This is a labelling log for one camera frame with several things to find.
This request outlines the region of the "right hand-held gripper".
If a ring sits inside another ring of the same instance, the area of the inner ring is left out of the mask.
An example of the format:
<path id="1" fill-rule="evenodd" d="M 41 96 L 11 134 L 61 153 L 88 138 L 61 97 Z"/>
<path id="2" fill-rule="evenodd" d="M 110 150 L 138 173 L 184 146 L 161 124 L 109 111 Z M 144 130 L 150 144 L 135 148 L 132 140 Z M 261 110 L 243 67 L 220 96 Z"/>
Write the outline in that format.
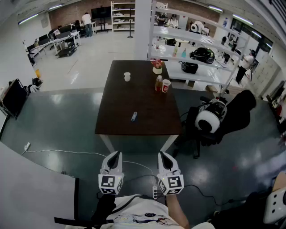
<path id="1" fill-rule="evenodd" d="M 158 186 L 163 195 L 177 195 L 184 189 L 184 177 L 177 161 L 170 154 L 158 153 L 158 170 Z"/>

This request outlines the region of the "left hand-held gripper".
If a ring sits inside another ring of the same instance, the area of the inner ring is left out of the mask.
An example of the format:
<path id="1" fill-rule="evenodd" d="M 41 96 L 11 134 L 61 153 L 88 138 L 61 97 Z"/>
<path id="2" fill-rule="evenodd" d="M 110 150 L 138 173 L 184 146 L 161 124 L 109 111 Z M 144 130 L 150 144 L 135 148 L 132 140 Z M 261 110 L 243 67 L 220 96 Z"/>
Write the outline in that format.
<path id="1" fill-rule="evenodd" d="M 109 154 L 102 162 L 98 186 L 102 194 L 118 195 L 123 186 L 122 152 Z"/>

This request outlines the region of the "person's left forearm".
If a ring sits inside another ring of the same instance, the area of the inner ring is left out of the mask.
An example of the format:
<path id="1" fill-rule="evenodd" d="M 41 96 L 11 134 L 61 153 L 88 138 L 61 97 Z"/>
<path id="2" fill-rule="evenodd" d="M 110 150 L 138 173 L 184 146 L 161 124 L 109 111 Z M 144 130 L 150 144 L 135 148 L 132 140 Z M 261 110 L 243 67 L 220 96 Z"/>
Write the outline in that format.
<path id="1" fill-rule="evenodd" d="M 104 194 L 97 203 L 97 208 L 91 220 L 96 224 L 103 224 L 107 217 L 116 208 L 115 195 Z"/>

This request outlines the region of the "person's right forearm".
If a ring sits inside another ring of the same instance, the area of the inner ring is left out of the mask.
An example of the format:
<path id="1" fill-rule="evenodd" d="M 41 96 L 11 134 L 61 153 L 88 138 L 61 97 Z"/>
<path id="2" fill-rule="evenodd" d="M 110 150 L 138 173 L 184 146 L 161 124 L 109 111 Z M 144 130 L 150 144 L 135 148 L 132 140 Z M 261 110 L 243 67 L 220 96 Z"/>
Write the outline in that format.
<path id="1" fill-rule="evenodd" d="M 184 214 L 176 195 L 167 195 L 166 204 L 168 207 L 168 214 L 184 229 L 190 229 L 189 221 Z"/>

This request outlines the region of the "person's white printed shirt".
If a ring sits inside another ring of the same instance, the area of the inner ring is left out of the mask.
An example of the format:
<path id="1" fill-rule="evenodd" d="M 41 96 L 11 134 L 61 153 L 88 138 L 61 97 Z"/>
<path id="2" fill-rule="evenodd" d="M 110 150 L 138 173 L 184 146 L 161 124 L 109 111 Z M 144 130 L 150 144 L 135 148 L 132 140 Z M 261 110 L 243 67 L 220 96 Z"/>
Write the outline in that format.
<path id="1" fill-rule="evenodd" d="M 138 195 L 115 198 L 118 212 L 107 219 L 113 223 L 102 225 L 100 229 L 184 229 L 168 214 L 167 204 L 153 199 L 143 199 Z M 215 229 L 209 222 L 203 222 L 190 229 Z"/>

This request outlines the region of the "dark wooden table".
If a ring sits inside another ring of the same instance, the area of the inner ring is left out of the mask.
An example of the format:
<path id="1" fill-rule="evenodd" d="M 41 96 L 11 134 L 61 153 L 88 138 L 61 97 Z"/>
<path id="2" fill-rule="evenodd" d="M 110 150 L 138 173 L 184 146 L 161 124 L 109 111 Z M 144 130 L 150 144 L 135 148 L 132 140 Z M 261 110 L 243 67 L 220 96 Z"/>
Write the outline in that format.
<path id="1" fill-rule="evenodd" d="M 107 149 L 115 151 L 109 136 L 168 136 L 165 152 L 182 134 L 181 120 L 172 87 L 155 91 L 156 74 L 147 60 L 114 60 L 104 87 L 95 134 Z M 124 73 L 130 73 L 130 81 Z M 134 122 L 132 115 L 137 112 Z"/>

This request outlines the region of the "black chest-mounted box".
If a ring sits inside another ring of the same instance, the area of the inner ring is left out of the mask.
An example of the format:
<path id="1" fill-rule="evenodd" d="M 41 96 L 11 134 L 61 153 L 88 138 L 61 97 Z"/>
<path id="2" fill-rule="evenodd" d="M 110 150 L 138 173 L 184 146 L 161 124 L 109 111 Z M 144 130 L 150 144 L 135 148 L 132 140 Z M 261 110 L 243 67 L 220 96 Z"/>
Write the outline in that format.
<path id="1" fill-rule="evenodd" d="M 102 225 L 106 225 L 109 223 L 113 223 L 113 220 L 99 220 L 99 221 L 86 221 L 86 220 L 70 220 L 70 219 L 63 219 L 63 218 L 54 218 L 55 223 L 63 224 L 63 225 L 70 225 L 70 226 L 77 226 L 77 227 L 85 227 L 86 229 L 100 229 Z"/>

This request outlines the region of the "amber tea bottle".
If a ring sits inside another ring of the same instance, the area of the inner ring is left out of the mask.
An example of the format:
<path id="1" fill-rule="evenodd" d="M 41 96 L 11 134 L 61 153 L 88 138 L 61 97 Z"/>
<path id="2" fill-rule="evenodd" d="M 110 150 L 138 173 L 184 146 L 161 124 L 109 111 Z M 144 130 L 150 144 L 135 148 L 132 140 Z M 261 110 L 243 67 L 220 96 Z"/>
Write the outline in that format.
<path id="1" fill-rule="evenodd" d="M 161 75 L 158 75 L 155 82 L 155 91 L 159 92 L 162 90 L 163 78 Z"/>

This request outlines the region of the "white desk with black edge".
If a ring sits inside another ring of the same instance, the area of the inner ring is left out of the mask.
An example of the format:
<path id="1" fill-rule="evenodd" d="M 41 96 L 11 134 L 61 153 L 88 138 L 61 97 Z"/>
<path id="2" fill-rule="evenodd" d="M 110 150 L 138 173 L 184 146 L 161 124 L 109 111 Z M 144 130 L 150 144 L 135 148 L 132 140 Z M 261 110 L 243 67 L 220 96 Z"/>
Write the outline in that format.
<path id="1" fill-rule="evenodd" d="M 75 183 L 0 142 L 0 229 L 64 229 L 54 218 L 74 219 Z"/>

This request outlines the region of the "white pot with red flowers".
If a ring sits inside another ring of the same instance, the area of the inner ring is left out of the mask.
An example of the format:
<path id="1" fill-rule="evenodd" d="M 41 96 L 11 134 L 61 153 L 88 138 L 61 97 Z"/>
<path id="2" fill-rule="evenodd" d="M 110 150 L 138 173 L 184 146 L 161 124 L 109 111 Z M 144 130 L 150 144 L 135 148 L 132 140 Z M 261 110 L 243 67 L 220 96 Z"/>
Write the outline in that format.
<path id="1" fill-rule="evenodd" d="M 151 63 L 153 65 L 153 72 L 156 75 L 160 75 L 162 73 L 162 66 L 163 66 L 162 60 L 160 60 L 160 59 L 151 59 Z"/>

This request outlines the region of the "black round speaker device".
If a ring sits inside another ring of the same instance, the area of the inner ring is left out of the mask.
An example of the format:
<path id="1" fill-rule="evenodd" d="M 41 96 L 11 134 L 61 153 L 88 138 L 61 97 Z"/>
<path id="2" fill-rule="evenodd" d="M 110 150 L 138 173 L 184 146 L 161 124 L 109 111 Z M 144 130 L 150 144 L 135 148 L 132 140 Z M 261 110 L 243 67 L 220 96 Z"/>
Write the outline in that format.
<path id="1" fill-rule="evenodd" d="M 195 74 L 198 70 L 198 64 L 182 62 L 181 69 L 186 73 Z"/>

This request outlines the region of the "black helmet device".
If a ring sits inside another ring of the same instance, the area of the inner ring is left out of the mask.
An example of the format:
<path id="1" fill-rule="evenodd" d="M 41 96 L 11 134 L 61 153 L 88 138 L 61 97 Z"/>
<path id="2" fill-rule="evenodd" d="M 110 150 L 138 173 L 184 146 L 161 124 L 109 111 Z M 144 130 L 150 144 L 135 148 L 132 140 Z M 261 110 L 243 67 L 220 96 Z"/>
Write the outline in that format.
<path id="1" fill-rule="evenodd" d="M 204 62 L 206 64 L 212 64 L 215 60 L 215 54 L 210 48 L 199 47 L 195 51 L 189 54 L 190 58 Z"/>

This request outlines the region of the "black flat case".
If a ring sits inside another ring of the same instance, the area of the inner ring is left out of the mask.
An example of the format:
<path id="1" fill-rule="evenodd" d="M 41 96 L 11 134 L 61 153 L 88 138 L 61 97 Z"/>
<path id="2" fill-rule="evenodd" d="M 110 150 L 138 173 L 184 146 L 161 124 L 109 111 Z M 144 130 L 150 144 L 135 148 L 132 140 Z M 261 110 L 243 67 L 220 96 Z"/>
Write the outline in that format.
<path id="1" fill-rule="evenodd" d="M 0 110 L 9 117 L 17 119 L 28 97 L 28 92 L 17 78 L 9 82 L 8 88 L 0 98 Z"/>

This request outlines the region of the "white metal shelving rack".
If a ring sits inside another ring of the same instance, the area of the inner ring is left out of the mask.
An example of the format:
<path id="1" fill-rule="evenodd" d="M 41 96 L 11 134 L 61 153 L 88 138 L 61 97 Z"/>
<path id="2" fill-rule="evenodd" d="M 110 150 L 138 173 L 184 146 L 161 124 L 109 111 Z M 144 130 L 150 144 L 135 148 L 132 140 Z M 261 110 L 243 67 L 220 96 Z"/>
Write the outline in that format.
<path id="1" fill-rule="evenodd" d="M 222 27 L 223 30 L 229 32 L 230 34 L 234 34 L 237 37 L 243 39 L 245 41 L 245 46 L 241 54 L 237 54 L 225 45 L 222 45 L 219 41 L 214 40 L 211 37 L 196 34 L 193 32 L 189 32 L 182 29 L 174 29 L 174 28 L 167 28 L 167 27 L 160 27 L 154 26 L 155 20 L 155 12 L 162 12 L 162 13 L 174 13 L 180 16 L 186 16 L 191 18 L 196 18 L 201 21 L 205 21 L 209 24 L 212 24 L 216 27 L 221 27 L 218 23 L 214 21 L 210 21 L 208 19 L 203 19 L 194 14 L 186 13 L 183 11 L 178 11 L 174 9 L 164 9 L 164 8 L 157 8 L 156 7 L 156 0 L 151 1 L 151 24 L 150 24 L 150 34 L 149 34 L 149 44 L 148 44 L 148 52 L 147 52 L 147 59 L 151 61 L 151 59 L 161 59 L 164 61 L 164 65 L 166 66 L 169 76 L 172 79 L 177 80 L 187 80 L 187 81 L 199 81 L 208 84 L 216 84 L 222 85 L 223 88 L 220 89 L 220 93 L 224 93 L 234 76 L 235 70 L 238 66 L 238 62 L 234 66 L 229 66 L 227 64 L 221 64 L 220 62 L 214 61 L 212 64 L 206 64 L 204 62 L 195 60 L 190 58 L 189 53 L 187 52 L 186 58 L 182 58 L 181 54 L 183 49 L 178 47 L 177 56 L 173 57 L 173 50 L 174 47 L 170 47 L 167 45 L 160 45 L 160 49 L 155 49 L 155 44 L 153 43 L 153 38 L 160 37 L 160 38 L 175 38 L 180 43 L 186 41 L 194 42 L 202 47 L 209 47 L 211 50 L 221 51 L 224 54 L 227 53 L 230 56 L 237 56 L 239 59 L 243 57 L 243 53 L 246 50 L 246 47 L 249 43 L 250 37 L 245 38 L 241 34 Z M 176 62 L 188 62 L 198 64 L 199 68 L 195 74 L 190 74 L 184 72 L 182 69 L 178 68 L 175 63 Z"/>

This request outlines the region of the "white bookshelf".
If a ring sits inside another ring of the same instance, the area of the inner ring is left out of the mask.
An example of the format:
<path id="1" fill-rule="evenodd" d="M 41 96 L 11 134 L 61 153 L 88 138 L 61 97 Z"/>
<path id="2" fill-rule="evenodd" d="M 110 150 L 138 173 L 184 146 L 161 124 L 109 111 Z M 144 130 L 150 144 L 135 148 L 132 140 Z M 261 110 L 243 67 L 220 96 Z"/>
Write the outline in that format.
<path id="1" fill-rule="evenodd" d="M 131 32 L 135 30 L 135 0 L 111 1 L 112 31 L 129 32 L 129 19 L 132 19 Z"/>

